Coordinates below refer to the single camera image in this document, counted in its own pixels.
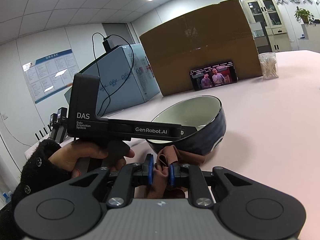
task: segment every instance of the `video on screen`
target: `video on screen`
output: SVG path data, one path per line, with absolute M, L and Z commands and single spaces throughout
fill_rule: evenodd
M 190 71 L 195 90 L 218 87 L 237 82 L 232 61 Z

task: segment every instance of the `bowl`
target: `bowl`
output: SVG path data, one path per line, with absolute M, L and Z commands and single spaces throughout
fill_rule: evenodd
M 222 141 L 227 123 L 221 101 L 213 96 L 186 99 L 156 116 L 152 122 L 194 126 L 197 132 L 177 141 L 147 140 L 158 154 L 164 147 L 175 145 L 178 150 L 207 155 Z

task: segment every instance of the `blue box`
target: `blue box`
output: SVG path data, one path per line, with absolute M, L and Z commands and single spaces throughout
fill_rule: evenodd
M 108 95 L 100 84 L 96 107 L 97 116 L 142 104 L 160 92 L 142 45 L 132 44 L 131 46 L 134 52 L 132 72 L 125 84 L 113 95 L 111 94 L 124 83 L 132 67 L 132 52 L 129 45 L 120 46 L 110 53 L 103 54 L 80 71 L 80 73 L 99 76 L 98 64 L 101 83 L 111 95 L 111 102 L 108 106 L 109 99 L 105 100 Z M 68 103 L 70 95 L 71 88 L 65 93 Z

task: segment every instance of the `notice board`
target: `notice board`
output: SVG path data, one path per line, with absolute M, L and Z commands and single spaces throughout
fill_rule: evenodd
M 79 67 L 71 49 L 29 62 L 23 73 L 35 103 L 72 85 Z

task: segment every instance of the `fingers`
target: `fingers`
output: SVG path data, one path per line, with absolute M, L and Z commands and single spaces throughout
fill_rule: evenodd
M 125 166 L 127 164 L 127 161 L 125 159 L 120 159 L 116 162 L 116 165 L 113 166 L 113 167 L 110 167 L 110 171 L 113 172 L 113 171 L 119 171 L 121 170 L 121 168 L 123 166 Z
M 130 149 L 129 152 L 125 156 L 128 158 L 133 158 L 135 156 L 135 153 L 132 149 Z
M 71 144 L 72 151 L 75 152 L 78 157 L 91 157 L 95 159 L 104 159 L 108 157 L 108 152 L 103 151 L 98 145 L 92 142 L 81 142 Z

